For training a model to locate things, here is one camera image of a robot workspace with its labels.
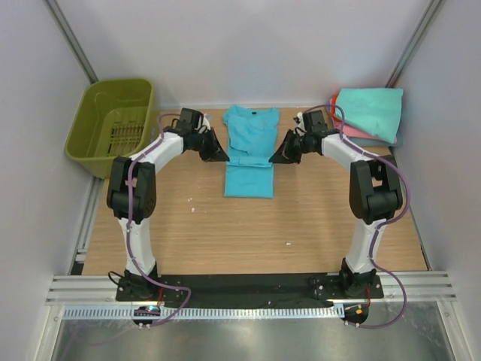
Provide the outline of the aluminium frame rail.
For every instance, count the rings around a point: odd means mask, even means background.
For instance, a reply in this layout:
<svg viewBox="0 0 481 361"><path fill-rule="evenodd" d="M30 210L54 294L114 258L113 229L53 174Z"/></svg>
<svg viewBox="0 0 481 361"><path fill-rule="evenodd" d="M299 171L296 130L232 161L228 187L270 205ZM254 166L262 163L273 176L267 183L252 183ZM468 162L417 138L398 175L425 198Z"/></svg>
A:
<svg viewBox="0 0 481 361"><path fill-rule="evenodd" d="M105 276L58 276L47 303L99 305L107 302L160 301L177 307L187 299L190 308L311 308L329 302L380 300L412 302L453 300L455 292L445 272L379 272L372 284L346 291L340 276L330 274L271 275L165 275L167 289L142 284L131 286Z"/></svg>

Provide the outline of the blue t shirt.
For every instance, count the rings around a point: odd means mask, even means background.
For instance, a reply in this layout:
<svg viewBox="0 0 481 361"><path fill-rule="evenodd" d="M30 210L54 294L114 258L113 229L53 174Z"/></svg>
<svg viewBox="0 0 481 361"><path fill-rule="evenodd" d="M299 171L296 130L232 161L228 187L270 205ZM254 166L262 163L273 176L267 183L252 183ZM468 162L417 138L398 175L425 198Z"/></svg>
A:
<svg viewBox="0 0 481 361"><path fill-rule="evenodd" d="M274 197L274 165L280 112L231 106L222 116L228 130L225 197Z"/></svg>

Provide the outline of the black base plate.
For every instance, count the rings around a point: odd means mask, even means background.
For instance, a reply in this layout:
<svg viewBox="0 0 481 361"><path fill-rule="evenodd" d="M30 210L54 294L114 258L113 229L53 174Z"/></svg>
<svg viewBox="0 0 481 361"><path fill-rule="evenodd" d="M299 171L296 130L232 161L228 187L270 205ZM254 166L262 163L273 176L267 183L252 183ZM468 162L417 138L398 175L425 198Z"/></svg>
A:
<svg viewBox="0 0 481 361"><path fill-rule="evenodd" d="M178 308L192 291L188 308L215 309L293 309L327 308L335 300L348 302L384 297L380 277L369 284L345 288L341 276L329 273L252 274L252 275L163 275L159 282L174 289L157 287L144 278L123 276L117 285L119 302L156 301Z"/></svg>

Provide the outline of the folded pink t shirt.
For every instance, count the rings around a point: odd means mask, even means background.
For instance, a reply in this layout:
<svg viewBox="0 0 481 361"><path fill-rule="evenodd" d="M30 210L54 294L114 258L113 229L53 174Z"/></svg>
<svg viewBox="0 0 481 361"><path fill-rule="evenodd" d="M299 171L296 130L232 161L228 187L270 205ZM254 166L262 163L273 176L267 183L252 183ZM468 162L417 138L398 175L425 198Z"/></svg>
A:
<svg viewBox="0 0 481 361"><path fill-rule="evenodd" d="M336 107L333 107L333 108L330 109L329 112L330 112L331 119L332 119L334 127L336 129L340 130L341 119L337 116L336 111L337 111ZM346 123L343 126L343 134L347 137L350 137L350 138L373 139L373 137L371 135L369 135L368 133L363 132L362 130L357 129L355 127L352 127L352 126L350 126Z"/></svg>

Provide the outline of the folded orange t shirt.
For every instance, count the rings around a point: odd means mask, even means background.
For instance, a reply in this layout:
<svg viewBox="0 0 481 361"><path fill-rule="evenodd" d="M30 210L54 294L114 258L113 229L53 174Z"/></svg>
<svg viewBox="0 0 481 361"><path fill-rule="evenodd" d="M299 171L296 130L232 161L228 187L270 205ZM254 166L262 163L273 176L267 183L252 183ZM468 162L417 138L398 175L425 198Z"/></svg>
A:
<svg viewBox="0 0 481 361"><path fill-rule="evenodd" d="M336 100L337 100L337 94L334 94L330 98L330 103L332 104L332 107L330 107L330 115L331 115L331 119L335 122L339 120L336 116L336 107L335 107Z"/></svg>

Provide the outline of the green plastic bin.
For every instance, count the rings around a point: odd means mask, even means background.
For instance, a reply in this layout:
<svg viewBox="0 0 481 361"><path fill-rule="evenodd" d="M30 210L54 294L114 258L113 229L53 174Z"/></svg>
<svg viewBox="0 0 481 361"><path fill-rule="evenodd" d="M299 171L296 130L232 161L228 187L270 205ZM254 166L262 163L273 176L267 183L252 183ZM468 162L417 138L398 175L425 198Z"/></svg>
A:
<svg viewBox="0 0 481 361"><path fill-rule="evenodd" d="M97 178L113 160L144 149L159 134L153 85L142 78L102 80L83 94L65 143L67 157Z"/></svg>

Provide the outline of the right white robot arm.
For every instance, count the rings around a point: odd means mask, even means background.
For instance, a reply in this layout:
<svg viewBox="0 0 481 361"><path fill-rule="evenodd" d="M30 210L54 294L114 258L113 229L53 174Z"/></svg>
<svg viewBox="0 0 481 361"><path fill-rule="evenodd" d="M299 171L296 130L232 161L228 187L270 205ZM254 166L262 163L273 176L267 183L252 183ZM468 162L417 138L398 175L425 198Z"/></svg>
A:
<svg viewBox="0 0 481 361"><path fill-rule="evenodd" d="M269 159L274 164L300 163L307 153L329 158L349 171L349 207L355 229L338 275L340 291L361 298L375 286L375 266L384 229L404 203L398 167L391 156L357 147L329 126L321 110L300 112L283 142Z"/></svg>

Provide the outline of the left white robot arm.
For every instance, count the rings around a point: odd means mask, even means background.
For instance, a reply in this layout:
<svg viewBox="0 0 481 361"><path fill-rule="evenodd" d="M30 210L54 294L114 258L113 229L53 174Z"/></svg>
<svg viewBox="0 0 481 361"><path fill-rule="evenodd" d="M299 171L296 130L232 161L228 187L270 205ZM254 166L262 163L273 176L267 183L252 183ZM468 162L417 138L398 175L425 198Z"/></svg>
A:
<svg viewBox="0 0 481 361"><path fill-rule="evenodd" d="M160 284L153 255L150 218L156 208L156 175L187 150L204 162L227 162L208 115L183 108L170 114L165 128L158 117L159 134L151 144L131 156L118 156L110 173L107 206L121 226L127 252L124 274L117 281L116 300L147 301L165 287Z"/></svg>

